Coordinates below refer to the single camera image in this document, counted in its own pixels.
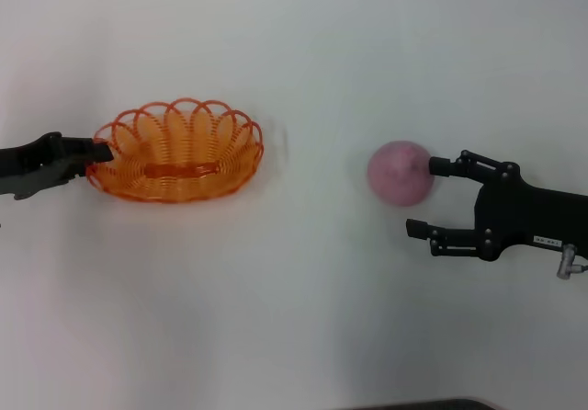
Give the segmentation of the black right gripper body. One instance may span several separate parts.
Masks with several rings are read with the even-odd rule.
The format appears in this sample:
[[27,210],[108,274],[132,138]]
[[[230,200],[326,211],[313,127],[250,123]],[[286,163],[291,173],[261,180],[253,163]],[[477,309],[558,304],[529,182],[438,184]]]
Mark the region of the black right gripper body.
[[553,251],[572,245],[577,256],[587,257],[586,196],[534,187],[515,163],[475,165],[472,178],[481,182],[474,206],[481,259],[494,261],[514,245]]

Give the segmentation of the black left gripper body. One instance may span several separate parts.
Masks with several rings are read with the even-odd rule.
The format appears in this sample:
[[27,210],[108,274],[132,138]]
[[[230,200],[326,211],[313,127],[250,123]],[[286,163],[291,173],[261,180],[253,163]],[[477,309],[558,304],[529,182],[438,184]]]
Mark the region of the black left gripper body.
[[1,150],[1,194],[27,199],[42,190],[65,185],[63,170],[68,157],[60,132],[42,135],[34,142]]

